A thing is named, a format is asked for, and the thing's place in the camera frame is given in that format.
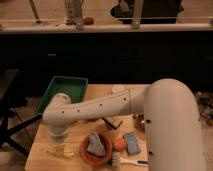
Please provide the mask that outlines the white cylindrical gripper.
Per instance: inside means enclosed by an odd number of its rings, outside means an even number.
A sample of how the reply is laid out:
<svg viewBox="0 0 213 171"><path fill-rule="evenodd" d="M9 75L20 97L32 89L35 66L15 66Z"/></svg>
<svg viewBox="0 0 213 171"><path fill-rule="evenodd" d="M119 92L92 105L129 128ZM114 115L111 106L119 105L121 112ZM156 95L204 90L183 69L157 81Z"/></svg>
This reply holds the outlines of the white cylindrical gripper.
<svg viewBox="0 0 213 171"><path fill-rule="evenodd" d="M56 143L63 143L68 135L67 127L49 127L51 139Z"/></svg>

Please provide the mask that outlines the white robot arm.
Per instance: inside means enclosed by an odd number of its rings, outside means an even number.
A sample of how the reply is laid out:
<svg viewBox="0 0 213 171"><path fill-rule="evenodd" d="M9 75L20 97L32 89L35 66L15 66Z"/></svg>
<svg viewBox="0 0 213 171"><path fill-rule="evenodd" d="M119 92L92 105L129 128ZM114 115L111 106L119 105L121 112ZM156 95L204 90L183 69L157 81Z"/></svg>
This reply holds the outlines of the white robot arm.
<svg viewBox="0 0 213 171"><path fill-rule="evenodd" d="M196 99L175 79L80 103L58 95L44 110L43 120L51 137L62 141L75 121L130 114L144 116L149 171L207 171Z"/></svg>

